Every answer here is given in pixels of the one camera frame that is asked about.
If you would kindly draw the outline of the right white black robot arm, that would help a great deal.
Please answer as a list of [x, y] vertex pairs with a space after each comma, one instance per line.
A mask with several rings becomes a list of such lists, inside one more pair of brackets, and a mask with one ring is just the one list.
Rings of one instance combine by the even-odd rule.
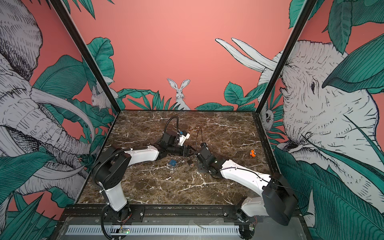
[[236, 218], [239, 221], [245, 223], [257, 216], [266, 216], [282, 226], [289, 224], [298, 206], [298, 197], [283, 175], [250, 170], [214, 154], [205, 143], [201, 144], [195, 156], [211, 176], [234, 181], [258, 195], [246, 197], [238, 204]]

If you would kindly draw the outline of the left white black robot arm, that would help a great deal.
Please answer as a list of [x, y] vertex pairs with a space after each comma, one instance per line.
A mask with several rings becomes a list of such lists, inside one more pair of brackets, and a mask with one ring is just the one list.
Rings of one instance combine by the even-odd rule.
[[193, 148], [184, 144], [189, 138], [186, 131], [166, 131], [159, 140], [146, 147], [119, 148], [112, 145], [107, 148], [92, 168], [93, 184], [104, 196], [107, 206], [119, 212], [128, 205], [121, 181], [129, 166], [161, 160], [167, 155], [189, 157]]

